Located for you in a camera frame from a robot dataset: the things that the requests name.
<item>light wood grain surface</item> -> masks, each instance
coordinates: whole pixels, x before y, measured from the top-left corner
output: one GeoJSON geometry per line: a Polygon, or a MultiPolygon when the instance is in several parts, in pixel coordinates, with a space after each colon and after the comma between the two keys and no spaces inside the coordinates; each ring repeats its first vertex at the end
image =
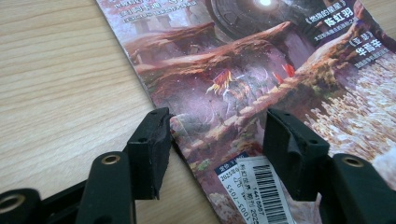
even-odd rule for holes
{"type": "MultiPolygon", "coordinates": [[[[362,2],[395,38],[396,2],[362,2]]],[[[95,1],[0,1],[0,192],[77,184],[153,108],[95,1]]],[[[218,222],[173,149],[161,199],[137,202],[137,219],[218,222]]]]}

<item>magazine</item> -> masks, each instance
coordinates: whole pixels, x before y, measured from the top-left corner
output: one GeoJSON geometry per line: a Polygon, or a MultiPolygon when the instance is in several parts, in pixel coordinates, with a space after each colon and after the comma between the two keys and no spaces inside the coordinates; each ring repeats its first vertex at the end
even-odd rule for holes
{"type": "MultiPolygon", "coordinates": [[[[240,178],[227,177],[238,158],[262,156],[269,106],[396,189],[396,42],[359,0],[97,3],[152,103],[175,115],[178,148],[222,223],[251,222],[243,190],[232,197],[240,178]]],[[[320,223],[318,202],[285,197],[296,223],[320,223]]]]}

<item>barcode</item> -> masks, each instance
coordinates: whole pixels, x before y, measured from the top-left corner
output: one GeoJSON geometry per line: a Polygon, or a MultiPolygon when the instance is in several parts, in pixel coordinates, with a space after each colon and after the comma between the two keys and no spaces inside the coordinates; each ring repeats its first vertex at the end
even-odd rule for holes
{"type": "Polygon", "coordinates": [[[282,202],[277,192],[276,183],[269,165],[254,166],[259,192],[262,196],[262,205],[269,224],[288,224],[282,202]]]}

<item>red creature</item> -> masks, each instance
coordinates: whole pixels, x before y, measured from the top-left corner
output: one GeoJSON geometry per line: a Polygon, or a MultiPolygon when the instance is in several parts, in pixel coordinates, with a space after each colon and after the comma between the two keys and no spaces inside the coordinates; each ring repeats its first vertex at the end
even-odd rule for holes
{"type": "Polygon", "coordinates": [[[215,94],[221,94],[222,91],[228,88],[230,81],[233,81],[231,71],[227,68],[223,69],[220,74],[213,79],[213,85],[206,90],[206,93],[215,91],[215,94]]]}
{"type": "Polygon", "coordinates": [[[286,65],[282,65],[283,70],[286,71],[286,73],[288,74],[289,77],[294,77],[295,75],[295,70],[293,68],[293,66],[291,66],[290,64],[286,64],[286,65]]]}
{"type": "Polygon", "coordinates": [[[274,75],[274,77],[276,78],[276,80],[277,80],[277,84],[282,84],[283,83],[283,78],[279,75],[279,74],[277,74],[277,73],[275,73],[275,72],[273,72],[273,75],[274,75]]]}

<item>clamp jaw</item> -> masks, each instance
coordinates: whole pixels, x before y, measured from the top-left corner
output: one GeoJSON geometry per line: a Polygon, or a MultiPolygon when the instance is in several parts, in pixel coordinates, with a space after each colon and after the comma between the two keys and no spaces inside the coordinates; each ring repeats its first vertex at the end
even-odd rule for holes
{"type": "Polygon", "coordinates": [[[134,200],[160,198],[170,118],[168,108],[149,112],[122,152],[97,157],[86,181],[48,199],[35,189],[0,194],[0,223],[136,223],[134,200]]]}
{"type": "Polygon", "coordinates": [[[268,109],[263,150],[295,201],[314,202],[328,223],[396,223],[396,193],[373,165],[330,145],[290,113],[268,109]]]}

